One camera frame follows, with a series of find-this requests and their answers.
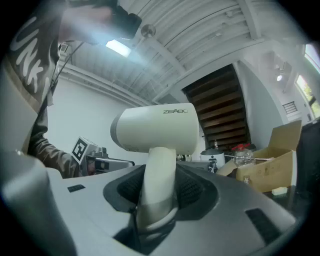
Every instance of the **air vent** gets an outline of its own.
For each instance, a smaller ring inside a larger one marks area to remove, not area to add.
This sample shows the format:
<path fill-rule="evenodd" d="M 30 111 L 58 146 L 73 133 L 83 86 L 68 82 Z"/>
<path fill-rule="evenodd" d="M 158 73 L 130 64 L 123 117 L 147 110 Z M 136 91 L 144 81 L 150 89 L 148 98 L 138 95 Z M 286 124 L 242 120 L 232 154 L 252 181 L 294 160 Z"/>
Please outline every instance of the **air vent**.
<path fill-rule="evenodd" d="M 63 52 L 63 53 L 67 52 L 68 47 L 69 47 L 69 45 L 62 43 L 60 52 Z"/>
<path fill-rule="evenodd" d="M 284 107 L 285 113 L 286 113 L 287 115 L 289 115 L 289 114 L 291 114 L 291 113 L 293 113 L 293 112 L 298 111 L 298 110 L 297 110 L 297 107 L 296 107 L 296 104 L 295 104 L 294 101 L 291 101 L 291 102 L 289 102 L 289 103 L 287 103 L 287 104 L 284 104 L 284 105 L 282 105 L 282 106 Z"/>
<path fill-rule="evenodd" d="M 270 244 L 280 236 L 280 231 L 261 209 L 256 208 L 246 210 L 245 213 L 259 232 L 266 245 Z"/>

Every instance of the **window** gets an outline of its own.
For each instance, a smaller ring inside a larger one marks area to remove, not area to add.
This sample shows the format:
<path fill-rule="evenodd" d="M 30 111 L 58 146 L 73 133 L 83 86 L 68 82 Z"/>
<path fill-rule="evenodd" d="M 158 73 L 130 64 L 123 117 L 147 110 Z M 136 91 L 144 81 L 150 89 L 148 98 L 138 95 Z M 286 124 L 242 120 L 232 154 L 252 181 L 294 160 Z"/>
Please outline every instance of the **window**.
<path fill-rule="evenodd" d="M 299 86 L 300 90 L 302 91 L 303 95 L 305 96 L 306 101 L 308 101 L 309 106 L 312 109 L 315 118 L 320 117 L 320 105 L 316 98 L 314 97 L 310 87 L 304 80 L 304 78 L 299 75 L 298 79 L 296 80 L 296 84 Z"/>
<path fill-rule="evenodd" d="M 316 49 L 311 45 L 307 44 L 305 46 L 304 57 L 315 67 L 315 69 L 320 73 L 320 58 L 317 54 Z"/>
<path fill-rule="evenodd" d="M 314 68 L 320 73 L 320 58 L 317 54 L 316 49 L 311 44 L 306 44 L 304 57 L 314 66 Z M 299 87 L 300 91 L 305 97 L 305 100 L 308 102 L 312 112 L 313 118 L 320 117 L 320 105 L 316 100 L 315 96 L 312 93 L 311 88 L 305 81 L 305 79 L 299 75 L 296 84 Z"/>

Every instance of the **rice cooker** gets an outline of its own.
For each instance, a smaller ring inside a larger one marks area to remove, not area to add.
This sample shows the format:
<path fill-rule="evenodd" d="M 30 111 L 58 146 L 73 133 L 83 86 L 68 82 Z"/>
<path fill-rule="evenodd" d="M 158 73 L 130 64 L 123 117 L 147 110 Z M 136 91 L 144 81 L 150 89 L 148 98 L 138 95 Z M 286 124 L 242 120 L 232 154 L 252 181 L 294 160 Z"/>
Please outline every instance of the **rice cooker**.
<path fill-rule="evenodd" d="M 210 161 L 216 159 L 216 167 L 219 169 L 225 163 L 225 153 L 222 150 L 216 148 L 209 148 L 201 152 L 200 159 L 202 161 Z"/>

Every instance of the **red object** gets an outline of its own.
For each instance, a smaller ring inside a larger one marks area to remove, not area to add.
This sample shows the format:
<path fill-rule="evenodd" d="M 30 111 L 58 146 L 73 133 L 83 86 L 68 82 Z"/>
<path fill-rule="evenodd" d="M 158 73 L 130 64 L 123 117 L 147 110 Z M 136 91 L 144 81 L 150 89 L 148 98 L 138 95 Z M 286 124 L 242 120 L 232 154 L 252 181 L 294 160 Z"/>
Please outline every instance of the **red object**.
<path fill-rule="evenodd" d="M 236 145 L 235 147 L 231 148 L 232 150 L 238 150 L 238 151 L 241 151 L 241 150 L 244 150 L 245 148 L 249 147 L 251 145 L 251 143 L 248 143 L 248 144 L 239 144 L 239 145 Z"/>

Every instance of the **wall light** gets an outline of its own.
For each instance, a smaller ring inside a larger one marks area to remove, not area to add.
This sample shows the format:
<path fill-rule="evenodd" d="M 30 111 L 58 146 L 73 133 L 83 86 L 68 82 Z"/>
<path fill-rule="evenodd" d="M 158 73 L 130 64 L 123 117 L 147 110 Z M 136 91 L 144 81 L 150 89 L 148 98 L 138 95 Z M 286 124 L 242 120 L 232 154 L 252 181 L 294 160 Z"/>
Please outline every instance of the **wall light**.
<path fill-rule="evenodd" d="M 124 57 L 128 57 L 131 53 L 131 49 L 127 46 L 125 46 L 123 43 L 120 43 L 117 40 L 112 40 L 106 43 L 106 47 L 110 48 L 111 50 L 114 50 L 118 54 L 121 54 Z"/>

